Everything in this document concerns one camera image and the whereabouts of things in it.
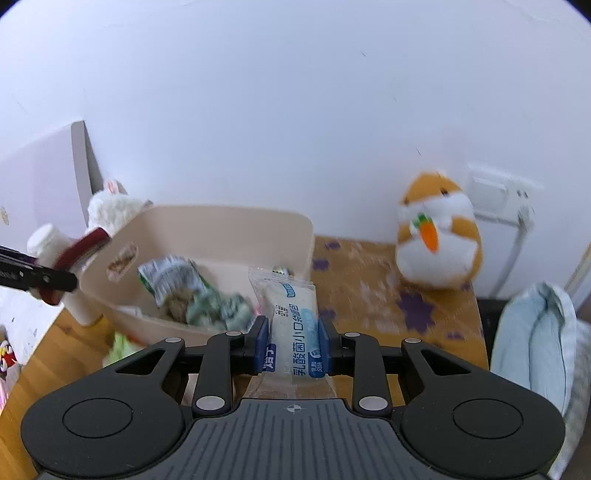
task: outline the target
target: storage bin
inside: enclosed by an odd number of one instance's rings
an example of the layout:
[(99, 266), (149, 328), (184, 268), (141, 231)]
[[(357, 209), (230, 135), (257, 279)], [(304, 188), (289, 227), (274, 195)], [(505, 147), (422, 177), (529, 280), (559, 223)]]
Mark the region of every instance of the storage bin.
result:
[[(241, 293), (256, 306), (249, 267), (289, 267), (308, 278), (314, 248), (312, 222), (298, 213), (257, 208), (191, 205), (153, 206), (141, 212), (100, 250), (80, 277), (80, 288), (116, 328), (151, 344), (181, 337), (204, 345), (206, 329), (157, 318), (152, 295), (137, 268), (166, 255), (193, 260), (222, 293)], [(139, 317), (135, 312), (141, 310)]]

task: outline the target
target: wall switch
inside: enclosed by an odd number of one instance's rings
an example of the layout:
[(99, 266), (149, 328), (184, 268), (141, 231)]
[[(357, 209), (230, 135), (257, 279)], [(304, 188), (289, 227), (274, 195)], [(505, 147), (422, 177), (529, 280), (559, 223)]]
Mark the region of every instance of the wall switch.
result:
[(494, 222), (519, 225), (519, 212), (535, 214), (534, 202), (544, 186), (535, 180), (481, 166), (469, 166), (466, 194), (474, 212)]

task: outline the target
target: crosshair symbol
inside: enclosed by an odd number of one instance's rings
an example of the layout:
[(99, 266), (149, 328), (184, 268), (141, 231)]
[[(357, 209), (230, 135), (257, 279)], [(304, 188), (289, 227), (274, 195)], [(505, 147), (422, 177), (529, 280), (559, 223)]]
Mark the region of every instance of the crosshair symbol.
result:
[(289, 407), (286, 408), (287, 411), (290, 411), (292, 413), (298, 413), (299, 411), (303, 410), (302, 407), (300, 407), (299, 405), (290, 405)]

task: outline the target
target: white bottle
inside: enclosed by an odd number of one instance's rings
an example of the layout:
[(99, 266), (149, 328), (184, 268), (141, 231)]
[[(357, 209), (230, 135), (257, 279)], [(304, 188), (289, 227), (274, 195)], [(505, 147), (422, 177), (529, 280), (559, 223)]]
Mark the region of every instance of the white bottle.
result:
[[(37, 257), (39, 265), (51, 268), (60, 255), (74, 242), (75, 240), (65, 236), (53, 224), (46, 223), (35, 230), (29, 238), (27, 252), (29, 255)], [(79, 268), (71, 272), (78, 277), (82, 271), (83, 268)], [(62, 302), (82, 326), (90, 326), (102, 316), (91, 299), (87, 298), (79, 288), (71, 293), (65, 293)]]

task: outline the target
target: white power cord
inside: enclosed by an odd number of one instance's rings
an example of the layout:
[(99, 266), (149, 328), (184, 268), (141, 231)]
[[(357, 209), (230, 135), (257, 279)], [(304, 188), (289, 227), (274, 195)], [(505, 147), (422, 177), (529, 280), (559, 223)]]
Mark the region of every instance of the white power cord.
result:
[(531, 217), (531, 211), (528, 207), (522, 207), (519, 209), (517, 213), (518, 219), (518, 226), (517, 226), (517, 236), (515, 237), (515, 241), (513, 242), (513, 248), (511, 249), (511, 253), (507, 258), (507, 262), (501, 270), (501, 274), (499, 275), (499, 279), (496, 281), (495, 285), (492, 287), (491, 290), (491, 297), (495, 298), (505, 286), (509, 275), (513, 271), (513, 267), (517, 262), (517, 257), (521, 253), (521, 249), (523, 248), (523, 244), (525, 242), (525, 237), (527, 233), (531, 230), (534, 225), (534, 221)]

